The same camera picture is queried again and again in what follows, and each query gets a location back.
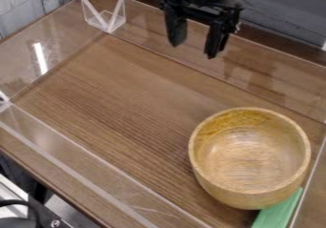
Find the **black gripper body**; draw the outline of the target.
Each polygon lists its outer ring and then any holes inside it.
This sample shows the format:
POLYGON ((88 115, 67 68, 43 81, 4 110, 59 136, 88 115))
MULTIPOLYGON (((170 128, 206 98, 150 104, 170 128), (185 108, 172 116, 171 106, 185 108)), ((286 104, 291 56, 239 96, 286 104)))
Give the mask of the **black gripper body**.
POLYGON ((235 26, 243 6, 234 0, 162 0, 162 10, 168 26, 180 26, 189 19, 235 26))

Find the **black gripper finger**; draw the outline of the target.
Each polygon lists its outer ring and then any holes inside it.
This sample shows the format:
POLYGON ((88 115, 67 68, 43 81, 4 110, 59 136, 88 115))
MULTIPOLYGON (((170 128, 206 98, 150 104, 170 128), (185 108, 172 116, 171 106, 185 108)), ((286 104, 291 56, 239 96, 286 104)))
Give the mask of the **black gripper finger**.
POLYGON ((171 5, 164 7, 164 20, 168 40, 176 47, 187 38, 187 20, 183 13, 171 5))
POLYGON ((227 44, 230 38, 230 24, 227 20, 215 19, 209 28, 205 42, 203 53, 209 59, 213 59, 227 44))

